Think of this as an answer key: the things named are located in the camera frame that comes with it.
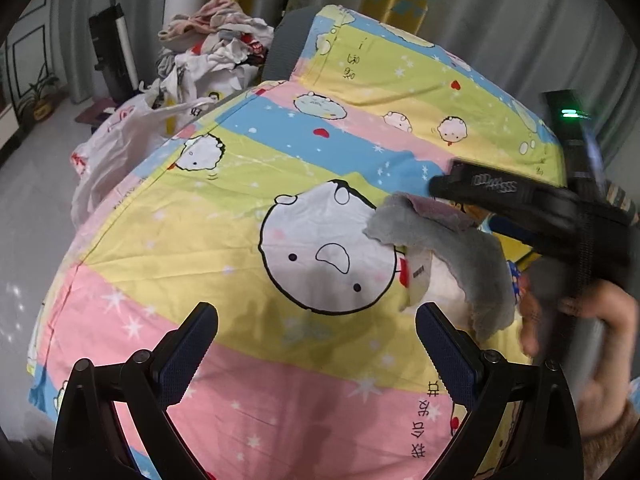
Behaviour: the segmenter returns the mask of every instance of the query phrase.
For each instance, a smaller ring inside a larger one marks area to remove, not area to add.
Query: blue gripper pad
[[[152,377],[162,409],[182,400],[218,332],[218,313],[200,302],[177,330],[169,332],[154,350]]]
[[[472,410],[484,373],[478,346],[456,330],[435,303],[418,308],[415,331],[453,402]]]

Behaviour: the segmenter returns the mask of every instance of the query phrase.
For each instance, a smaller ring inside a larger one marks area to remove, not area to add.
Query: bed
[[[213,477],[422,478],[465,412],[402,310],[401,251],[362,229],[454,156],[561,184],[559,145],[522,104],[439,46],[324,7],[289,80],[179,132],[78,231],[33,333],[30,401],[56,420],[76,360],[122,362],[208,301],[218,335],[168,413]],[[526,362],[517,330],[484,345]]]

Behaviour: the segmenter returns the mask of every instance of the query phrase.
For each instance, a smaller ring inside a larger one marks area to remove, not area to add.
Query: gray floor
[[[30,407],[26,355],[31,329],[74,236],[69,211],[78,177],[72,150],[90,136],[74,118],[91,102],[65,100],[0,166],[0,426],[23,440],[42,430]]]

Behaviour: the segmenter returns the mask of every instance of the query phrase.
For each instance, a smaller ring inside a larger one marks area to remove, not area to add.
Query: human hand
[[[542,310],[528,291],[526,277],[520,288],[524,290],[520,344],[525,354],[535,357],[540,350],[538,323]],[[564,300],[560,310],[577,317],[596,317],[606,325],[600,361],[577,405],[580,434],[587,438],[612,428],[625,409],[638,336],[638,304],[618,286],[600,281],[577,300]]]

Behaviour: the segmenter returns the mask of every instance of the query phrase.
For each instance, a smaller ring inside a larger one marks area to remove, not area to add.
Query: pile of clothes
[[[220,100],[248,88],[264,64],[273,27],[232,0],[210,0],[193,16],[178,14],[158,32],[159,106],[199,97]]]

